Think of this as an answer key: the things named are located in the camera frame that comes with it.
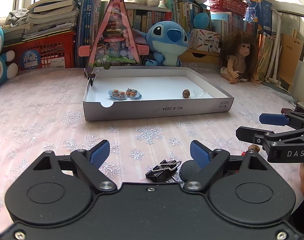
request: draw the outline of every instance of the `brown hair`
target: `brown hair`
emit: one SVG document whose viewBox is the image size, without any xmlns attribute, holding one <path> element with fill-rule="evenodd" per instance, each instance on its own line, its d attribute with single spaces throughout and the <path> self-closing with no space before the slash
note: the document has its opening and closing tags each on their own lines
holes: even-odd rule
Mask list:
<svg viewBox="0 0 304 240">
<path fill-rule="evenodd" d="M 255 39 L 246 32 L 235 31 L 224 38 L 220 52 L 221 66 L 227 67 L 227 56 L 236 55 L 240 44 L 250 44 L 250 54 L 245 58 L 246 71 L 244 75 L 251 78 L 257 64 L 257 45 Z"/>
</svg>

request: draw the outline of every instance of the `red basket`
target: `red basket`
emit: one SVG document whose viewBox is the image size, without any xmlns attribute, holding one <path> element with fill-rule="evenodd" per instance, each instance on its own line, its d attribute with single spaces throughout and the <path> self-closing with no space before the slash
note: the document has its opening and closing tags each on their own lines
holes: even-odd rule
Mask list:
<svg viewBox="0 0 304 240">
<path fill-rule="evenodd" d="M 233 12 L 238 16 L 244 17 L 247 3 L 240 0 L 209 0 L 212 12 Z"/>
<path fill-rule="evenodd" d="M 74 39 L 75 32 L 69 31 L 10 45 L 4 47 L 2 53 L 9 50 L 15 52 L 12 63 L 18 65 L 19 71 L 48 67 L 73 68 Z"/>
</svg>

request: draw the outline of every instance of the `blue round sticker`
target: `blue round sticker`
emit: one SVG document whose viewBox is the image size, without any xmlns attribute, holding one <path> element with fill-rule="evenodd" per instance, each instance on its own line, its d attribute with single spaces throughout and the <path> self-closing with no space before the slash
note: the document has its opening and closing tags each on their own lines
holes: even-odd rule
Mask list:
<svg viewBox="0 0 304 240">
<path fill-rule="evenodd" d="M 36 50 L 27 50 L 21 55 L 19 63 L 24 69 L 34 69 L 41 64 L 41 56 Z"/>
</svg>

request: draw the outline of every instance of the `pink tablecloth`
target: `pink tablecloth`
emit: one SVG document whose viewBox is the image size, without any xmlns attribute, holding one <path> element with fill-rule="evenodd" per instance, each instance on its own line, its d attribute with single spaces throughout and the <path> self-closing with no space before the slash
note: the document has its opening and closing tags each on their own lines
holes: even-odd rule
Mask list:
<svg viewBox="0 0 304 240">
<path fill-rule="evenodd" d="M 101 167 L 120 186 L 122 181 L 147 181 L 145 173 L 163 159 L 191 159 L 193 139 L 210 148 L 240 155 L 248 147 L 235 137 L 239 126 L 281 132 L 286 127 L 261 125 L 261 113 L 279 113 L 290 103 L 262 85 L 230 85 L 214 71 L 201 72 L 235 97 L 228 113 L 139 120 L 86 122 L 83 96 L 87 85 L 82 69 L 39 70 L 23 74 L 0 87 L 0 232 L 11 224 L 4 195 L 11 183 L 44 150 L 67 155 L 91 148 L 102 139 L 111 153 Z M 298 164 L 272 164 L 296 192 Z"/>
</svg>

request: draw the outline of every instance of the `binder clip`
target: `binder clip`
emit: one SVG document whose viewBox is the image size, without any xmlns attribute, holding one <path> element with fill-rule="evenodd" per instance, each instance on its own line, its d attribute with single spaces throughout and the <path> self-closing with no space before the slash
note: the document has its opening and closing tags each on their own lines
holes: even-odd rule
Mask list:
<svg viewBox="0 0 304 240">
<path fill-rule="evenodd" d="M 146 173 L 145 176 L 154 183 L 166 182 L 177 172 L 177 168 L 181 165 L 181 162 L 163 160 L 152 171 Z"/>
</svg>

